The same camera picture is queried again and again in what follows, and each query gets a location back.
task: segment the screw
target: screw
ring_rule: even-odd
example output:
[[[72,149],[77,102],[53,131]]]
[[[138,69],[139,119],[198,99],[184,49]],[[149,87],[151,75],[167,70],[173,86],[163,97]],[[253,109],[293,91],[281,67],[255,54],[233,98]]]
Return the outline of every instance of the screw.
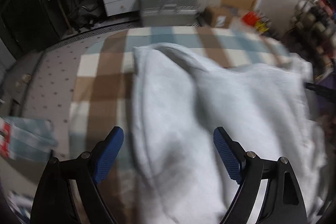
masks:
[[[253,151],[248,151],[246,154],[249,158],[252,158],[252,159],[255,158],[256,156],[256,153],[254,153]]]
[[[281,161],[282,163],[284,163],[284,164],[287,164],[287,163],[288,163],[288,159],[285,158],[285,157],[281,157],[281,158],[280,158],[280,161]]]
[[[90,152],[83,152],[83,153],[81,154],[82,159],[87,159],[87,158],[89,158],[90,156],[91,156],[91,153],[90,153]]]
[[[49,160],[49,163],[50,163],[50,164],[55,164],[56,161],[57,161],[57,158],[53,157],[53,158],[51,158],[51,159]]]

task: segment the textured blue pad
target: textured blue pad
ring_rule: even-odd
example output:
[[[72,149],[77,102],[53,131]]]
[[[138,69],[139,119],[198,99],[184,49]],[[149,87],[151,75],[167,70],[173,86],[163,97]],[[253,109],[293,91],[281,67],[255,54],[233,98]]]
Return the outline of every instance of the textured blue pad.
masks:
[[[215,131],[213,132],[213,142],[225,165],[227,172],[229,173],[230,178],[240,184],[242,180],[240,173],[241,163],[236,159],[218,129],[215,129]]]
[[[106,146],[106,149],[103,151],[103,153],[101,153],[100,157],[95,163],[92,179],[96,185],[106,178],[123,142],[124,131],[121,128],[118,128],[117,132],[113,135],[110,142]]]

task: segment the white label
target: white label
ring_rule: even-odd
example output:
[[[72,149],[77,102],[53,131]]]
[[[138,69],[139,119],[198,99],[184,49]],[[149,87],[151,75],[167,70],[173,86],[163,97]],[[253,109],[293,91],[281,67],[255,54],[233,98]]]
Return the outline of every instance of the white label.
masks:
[[[226,16],[218,16],[215,28],[221,28],[224,26]]]

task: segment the plaid fabric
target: plaid fabric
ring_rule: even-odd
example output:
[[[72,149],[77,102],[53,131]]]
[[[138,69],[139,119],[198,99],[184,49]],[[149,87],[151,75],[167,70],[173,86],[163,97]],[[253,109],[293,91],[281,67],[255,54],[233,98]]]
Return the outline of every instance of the plaid fabric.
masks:
[[[207,56],[225,68],[252,63],[282,66],[290,61],[280,42],[251,33],[206,27],[138,28],[99,41],[82,55],[70,107],[70,154],[77,157],[103,140],[113,126],[125,142],[99,186],[116,220],[136,223],[135,169],[130,150],[133,47],[170,42]]]
[[[57,146],[51,122],[3,116],[10,124],[9,157],[16,157],[39,162],[47,162],[51,149]]]

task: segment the cardboard box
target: cardboard box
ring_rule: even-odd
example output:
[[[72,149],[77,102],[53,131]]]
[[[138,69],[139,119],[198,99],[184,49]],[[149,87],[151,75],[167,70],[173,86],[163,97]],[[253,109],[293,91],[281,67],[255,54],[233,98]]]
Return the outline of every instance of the cardboard box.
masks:
[[[228,29],[234,18],[240,18],[247,10],[232,7],[206,7],[203,18],[213,28]]]

